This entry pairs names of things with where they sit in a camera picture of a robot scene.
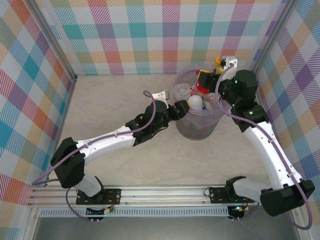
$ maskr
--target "colorful plaid pattern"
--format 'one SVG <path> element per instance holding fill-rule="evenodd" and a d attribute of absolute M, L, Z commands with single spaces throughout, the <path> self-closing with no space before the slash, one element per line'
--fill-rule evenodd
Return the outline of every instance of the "colorful plaid pattern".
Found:
<path fill-rule="evenodd" d="M 276 22 L 277 20 L 279 19 L 282 11 L 284 10 L 284 7 L 286 6 L 288 0 L 281 0 L 281 3 L 275 13 L 275 15 L 273 16 L 273 19 L 267 29 L 267 31 L 265 32 L 264 36 L 263 36 L 263 39 L 259 45 L 259 48 L 257 49 L 255 55 L 254 55 L 254 58 L 251 62 L 251 65 L 250 65 L 250 69 L 252 70 L 253 67 L 255 66 L 255 64 L 257 63 L 257 60 L 259 59 L 260 55 L 261 55 L 261 52 L 263 51 L 263 49 L 265 48 L 268 40 L 269 40 L 269 37 L 270 37 L 270 34 L 274 31 L 275 27 L 276 27 Z"/>
<path fill-rule="evenodd" d="M 73 68 L 87 75 L 176 73 L 221 55 L 236 55 L 241 68 L 275 2 L 38 0 Z"/>
<path fill-rule="evenodd" d="M 71 86 L 23 0 L 1 0 L 0 240 L 21 232 L 31 182 L 53 154 Z"/>
<path fill-rule="evenodd" d="M 258 74 L 262 99 L 294 167 L 315 184 L 320 236 L 320 1 L 301 0 Z"/>

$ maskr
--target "white ball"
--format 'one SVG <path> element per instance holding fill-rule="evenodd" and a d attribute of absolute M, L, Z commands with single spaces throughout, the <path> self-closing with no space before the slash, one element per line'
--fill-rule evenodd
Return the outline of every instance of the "white ball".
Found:
<path fill-rule="evenodd" d="M 202 98 L 198 95 L 193 95 L 189 97 L 188 100 L 189 106 L 193 110 L 202 110 Z"/>

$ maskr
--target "clear plastic container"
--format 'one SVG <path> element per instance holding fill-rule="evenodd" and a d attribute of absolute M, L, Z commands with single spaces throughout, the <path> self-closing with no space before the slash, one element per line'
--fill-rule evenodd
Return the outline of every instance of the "clear plastic container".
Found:
<path fill-rule="evenodd" d="M 189 86 L 195 86 L 198 78 L 196 71 L 200 69 L 212 71 L 213 64 L 190 65 L 185 67 L 178 74 L 170 88 L 170 96 L 173 98 L 174 102 L 183 100 L 176 91 L 175 86 L 181 83 L 187 83 Z M 202 97 L 204 99 L 204 104 L 210 103 L 211 109 L 209 109 L 209 107 L 206 110 L 190 109 L 184 118 L 176 121 L 176 127 L 179 133 L 191 140 L 203 140 L 209 137 L 217 126 L 219 120 L 224 115 L 214 101 L 214 98 L 219 98 L 220 96 L 215 96 L 213 93 L 210 93 L 205 94 Z M 220 104 L 225 110 L 228 111 L 230 109 L 230 105 L 226 101 L 221 100 Z"/>
<path fill-rule="evenodd" d="M 179 95 L 179 98 L 183 100 L 190 98 L 190 85 L 188 83 L 178 83 L 174 86 L 174 91 Z"/>

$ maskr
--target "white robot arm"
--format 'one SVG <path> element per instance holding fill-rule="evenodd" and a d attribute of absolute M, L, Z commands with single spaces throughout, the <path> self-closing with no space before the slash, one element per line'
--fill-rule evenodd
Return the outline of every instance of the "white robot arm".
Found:
<path fill-rule="evenodd" d="M 150 140 L 166 129 L 169 122 L 183 118 L 189 111 L 186 100 L 168 104 L 170 98 L 166 90 L 152 96 L 154 104 L 147 106 L 144 113 L 119 129 L 95 138 L 74 141 L 68 137 L 61 142 L 50 163 L 63 188 L 74 187 L 91 198 L 90 202 L 98 204 L 105 196 L 104 186 L 97 177 L 85 173 L 85 166 L 100 156 Z"/>
<path fill-rule="evenodd" d="M 223 100 L 232 106 L 231 113 L 234 116 L 240 116 L 255 122 L 272 136 L 271 141 L 278 146 L 292 172 L 291 174 L 288 173 L 274 146 L 260 129 L 247 122 L 233 119 L 259 153 L 266 167 L 270 184 L 254 182 L 244 176 L 229 179 L 226 181 L 225 191 L 230 202 L 235 202 L 235 199 L 239 197 L 249 198 L 261 203 L 271 216 L 303 205 L 304 201 L 292 180 L 292 175 L 307 198 L 315 190 L 314 184 L 311 180 L 304 180 L 291 165 L 275 138 L 266 112 L 255 101 L 258 87 L 255 74 L 248 70 L 237 72 L 237 59 L 235 57 L 222 57 L 222 68 L 230 65 L 233 65 L 233 68 L 227 72 L 228 74 L 224 74 L 223 81 L 218 87 L 218 93 Z M 219 74 L 213 72 L 200 71 L 197 85 L 214 92 L 219 76 Z M 169 105 L 167 103 L 168 95 L 165 91 L 153 94 L 153 96 L 156 99 L 156 114 L 150 126 L 142 131 L 131 132 L 146 125 L 151 119 L 153 105 L 148 106 L 145 113 L 139 114 L 135 119 L 108 134 L 78 142 L 74 142 L 71 137 L 63 140 L 51 160 L 52 166 L 55 166 L 70 152 L 76 149 L 80 150 L 55 169 L 61 186 L 63 188 L 74 187 L 85 193 L 91 204 L 99 204 L 106 195 L 104 186 L 97 177 L 85 174 L 85 166 L 102 155 L 123 148 L 134 147 L 150 140 L 156 133 L 167 128 L 170 121 L 183 118 L 189 111 L 188 103 L 185 100 L 178 101 L 172 106 Z"/>

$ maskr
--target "yellow object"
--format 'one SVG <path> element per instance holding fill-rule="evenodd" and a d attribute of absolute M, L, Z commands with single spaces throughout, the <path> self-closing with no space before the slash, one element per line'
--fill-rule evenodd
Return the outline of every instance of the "yellow object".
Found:
<path fill-rule="evenodd" d="M 222 74 L 223 72 L 224 72 L 224 69 L 220 67 L 216 70 L 215 74 Z"/>
<path fill-rule="evenodd" d="M 199 74 L 198 74 L 198 78 L 197 78 L 197 80 L 199 79 L 199 76 L 200 76 L 201 72 L 204 72 L 204 73 L 211 73 L 211 71 L 207 71 L 207 70 L 201 69 L 201 70 L 199 71 Z"/>
<path fill-rule="evenodd" d="M 221 57 L 217 57 L 215 60 L 214 60 L 214 65 L 216 66 L 216 67 L 220 67 L 221 65 Z"/>

